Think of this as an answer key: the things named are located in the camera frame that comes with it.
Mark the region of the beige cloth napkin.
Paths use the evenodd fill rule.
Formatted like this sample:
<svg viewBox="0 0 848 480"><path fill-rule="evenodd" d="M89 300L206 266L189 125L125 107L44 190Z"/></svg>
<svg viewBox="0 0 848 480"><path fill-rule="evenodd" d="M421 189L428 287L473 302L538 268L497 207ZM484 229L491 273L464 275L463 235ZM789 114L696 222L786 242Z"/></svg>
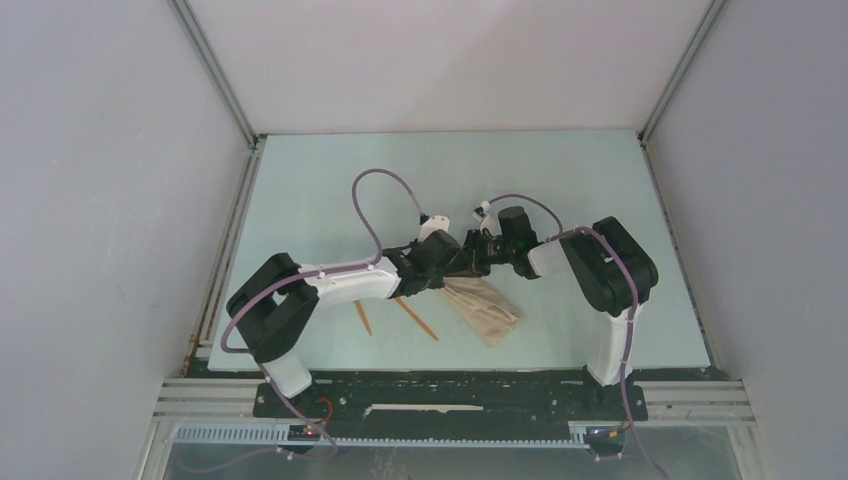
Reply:
<svg viewBox="0 0 848 480"><path fill-rule="evenodd" d="M447 278L437 292L489 348L525 319L522 310L481 278Z"/></svg>

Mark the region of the orange plastic knife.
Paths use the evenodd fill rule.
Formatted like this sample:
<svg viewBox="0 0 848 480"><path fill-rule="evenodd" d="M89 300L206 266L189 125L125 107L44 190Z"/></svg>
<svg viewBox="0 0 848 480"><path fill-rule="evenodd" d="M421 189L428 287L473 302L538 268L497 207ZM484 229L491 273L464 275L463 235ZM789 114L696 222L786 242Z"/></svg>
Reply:
<svg viewBox="0 0 848 480"><path fill-rule="evenodd" d="M394 301L396 304L403 309L403 311L433 340L438 341L439 337L436 333L426 324L426 322L415 313L407 303L400 297L395 298Z"/></svg>

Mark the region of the orange plastic fork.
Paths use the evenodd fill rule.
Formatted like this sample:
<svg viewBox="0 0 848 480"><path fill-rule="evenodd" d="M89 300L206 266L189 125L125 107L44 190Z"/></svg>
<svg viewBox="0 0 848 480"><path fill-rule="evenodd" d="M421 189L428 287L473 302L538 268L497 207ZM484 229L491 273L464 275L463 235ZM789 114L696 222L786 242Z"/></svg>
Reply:
<svg viewBox="0 0 848 480"><path fill-rule="evenodd" d="M367 316L367 313L366 313L364 306L362 305L362 303L360 301L355 301L354 305L355 305L355 308L356 308L357 313L359 315L359 318L360 318L360 320L361 320L361 322L362 322L362 324L365 328L365 331L367 332L367 334L369 336L372 336L373 331L372 331L370 321L368 319L368 316Z"/></svg>

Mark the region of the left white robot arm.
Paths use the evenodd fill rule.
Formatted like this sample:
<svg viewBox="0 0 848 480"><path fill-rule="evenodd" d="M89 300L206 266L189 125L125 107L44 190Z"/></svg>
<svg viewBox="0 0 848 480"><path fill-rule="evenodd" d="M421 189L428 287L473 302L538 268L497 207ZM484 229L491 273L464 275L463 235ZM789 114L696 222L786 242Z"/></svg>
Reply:
<svg viewBox="0 0 848 480"><path fill-rule="evenodd" d="M473 272L473 239L460 243L444 221L428 218L421 236L371 260L308 266L287 253L271 256L228 300L222 350L238 352L230 342L238 333L244 343L240 352L250 355L279 390L278 404L292 416L308 414L316 390L297 344L313 314L360 300L413 296L443 287L449 276Z"/></svg>

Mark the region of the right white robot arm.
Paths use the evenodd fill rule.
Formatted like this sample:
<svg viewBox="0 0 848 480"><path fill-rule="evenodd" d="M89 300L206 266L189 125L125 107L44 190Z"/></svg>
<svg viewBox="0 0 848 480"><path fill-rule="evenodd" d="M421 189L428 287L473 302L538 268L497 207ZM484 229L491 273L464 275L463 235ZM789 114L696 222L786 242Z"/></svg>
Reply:
<svg viewBox="0 0 848 480"><path fill-rule="evenodd" d="M614 217L541 241L521 206L497 213L497 234L484 224L485 206L475 213L482 225L467 232L455 265L446 273L485 277L500 265L510 266L527 280L572 273L589 305L607 315L595 328L597 348L587 362L595 382L583 388L581 402L593 417L610 416L622 403L615 384L632 371L630 356L641 305L659 281L653 260Z"/></svg>

